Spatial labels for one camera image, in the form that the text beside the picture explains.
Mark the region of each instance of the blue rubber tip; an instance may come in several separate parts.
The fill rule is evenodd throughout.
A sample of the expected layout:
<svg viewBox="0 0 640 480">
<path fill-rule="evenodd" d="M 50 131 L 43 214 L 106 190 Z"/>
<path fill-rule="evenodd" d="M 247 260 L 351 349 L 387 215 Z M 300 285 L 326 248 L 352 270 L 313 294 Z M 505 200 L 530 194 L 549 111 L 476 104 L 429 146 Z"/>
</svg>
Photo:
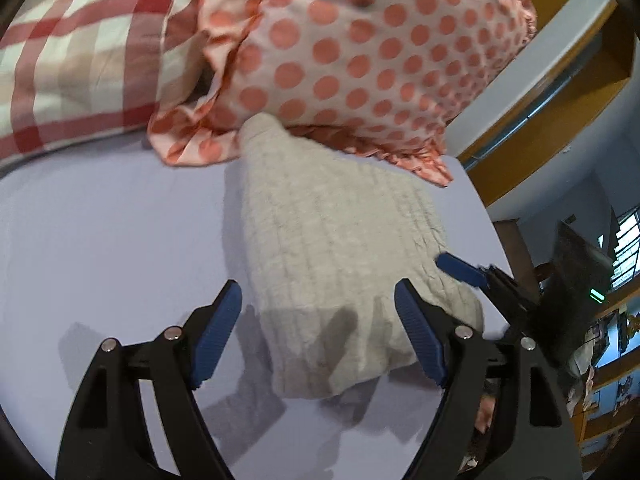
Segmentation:
<svg viewBox="0 0 640 480">
<path fill-rule="evenodd" d="M 422 314 L 420 306 L 403 282 L 396 284 L 394 300 L 398 316 L 409 336 L 411 345 L 414 347 L 422 370 L 427 377 L 436 381 L 438 386 L 443 388 L 447 382 L 447 367 L 440 340 L 436 337 L 435 332 Z"/>
<path fill-rule="evenodd" d="M 487 286 L 484 272 L 468 264 L 466 261 L 455 257 L 453 254 L 442 253 L 436 258 L 436 266 L 445 274 L 459 282 L 468 283 L 475 288 Z"/>
<path fill-rule="evenodd" d="M 233 282 L 222 297 L 194 349 L 194 360 L 191 367 L 191 385 L 194 389 L 212 377 L 241 310 L 242 290 L 240 285 Z"/>
</svg>

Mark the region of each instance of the bed sheet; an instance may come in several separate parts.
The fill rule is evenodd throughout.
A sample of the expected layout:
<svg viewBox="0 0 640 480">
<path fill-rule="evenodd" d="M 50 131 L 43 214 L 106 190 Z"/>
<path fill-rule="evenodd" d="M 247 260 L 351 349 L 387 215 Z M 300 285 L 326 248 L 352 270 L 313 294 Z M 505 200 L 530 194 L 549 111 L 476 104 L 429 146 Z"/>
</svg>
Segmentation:
<svg viewBox="0 0 640 480">
<path fill-rule="evenodd" d="M 54 473 L 60 437 L 100 341 L 154 338 L 244 280 L 240 161 L 169 168 L 140 134 L 34 160 L 0 180 L 0 402 L 32 454 Z M 509 271 L 462 167 L 431 193 L 450 248 Z M 381 164 L 361 160 L 363 164 Z M 484 296 L 486 336 L 506 322 Z M 196 392 L 238 480 L 402 478 L 441 391 L 418 367 L 333 399 L 283 400 L 255 309 L 244 306 L 212 380 Z M 150 384 L 141 385 L 159 464 L 175 472 Z"/>
</svg>

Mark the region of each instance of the green led indicator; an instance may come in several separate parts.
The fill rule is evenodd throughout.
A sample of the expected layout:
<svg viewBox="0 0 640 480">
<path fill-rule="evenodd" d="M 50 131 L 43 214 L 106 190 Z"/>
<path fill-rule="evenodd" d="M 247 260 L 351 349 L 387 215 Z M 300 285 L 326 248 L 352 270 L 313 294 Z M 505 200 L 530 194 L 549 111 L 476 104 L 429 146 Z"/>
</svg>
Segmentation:
<svg viewBox="0 0 640 480">
<path fill-rule="evenodd" d="M 604 296 L 594 288 L 591 289 L 590 298 L 598 303 L 602 303 L 604 301 Z"/>
</svg>

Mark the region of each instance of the folded sweater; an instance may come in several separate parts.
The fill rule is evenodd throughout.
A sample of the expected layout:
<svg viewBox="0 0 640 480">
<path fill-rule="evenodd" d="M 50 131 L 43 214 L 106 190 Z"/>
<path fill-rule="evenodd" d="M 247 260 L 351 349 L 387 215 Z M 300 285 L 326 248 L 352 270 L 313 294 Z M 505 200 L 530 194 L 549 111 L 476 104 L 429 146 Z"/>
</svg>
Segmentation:
<svg viewBox="0 0 640 480">
<path fill-rule="evenodd" d="M 402 278 L 482 331 L 478 298 L 435 265 L 447 247 L 430 184 L 291 136 L 267 114 L 240 142 L 248 275 L 277 394 L 331 397 L 415 362 L 393 301 Z"/>
</svg>

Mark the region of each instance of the metal screw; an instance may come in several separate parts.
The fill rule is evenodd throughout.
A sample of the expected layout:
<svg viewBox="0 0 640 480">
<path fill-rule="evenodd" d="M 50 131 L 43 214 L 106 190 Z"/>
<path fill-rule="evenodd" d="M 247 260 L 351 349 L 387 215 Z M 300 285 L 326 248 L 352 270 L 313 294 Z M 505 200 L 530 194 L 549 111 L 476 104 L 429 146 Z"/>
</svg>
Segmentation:
<svg viewBox="0 0 640 480">
<path fill-rule="evenodd" d="M 113 337 L 109 337 L 101 343 L 100 348 L 103 352 L 111 352 L 112 350 L 115 350 L 117 345 L 118 342 Z"/>
<path fill-rule="evenodd" d="M 533 341 L 530 337 L 523 337 L 520 340 L 520 346 L 522 346 L 525 350 L 533 350 L 536 347 L 536 342 Z"/>
<path fill-rule="evenodd" d="M 164 331 L 164 338 L 169 341 L 175 341 L 182 335 L 182 329 L 179 326 L 170 326 Z"/>
<path fill-rule="evenodd" d="M 473 334 L 474 331 L 471 330 L 468 326 L 459 325 L 456 327 L 456 335 L 460 339 L 470 339 Z"/>
</svg>

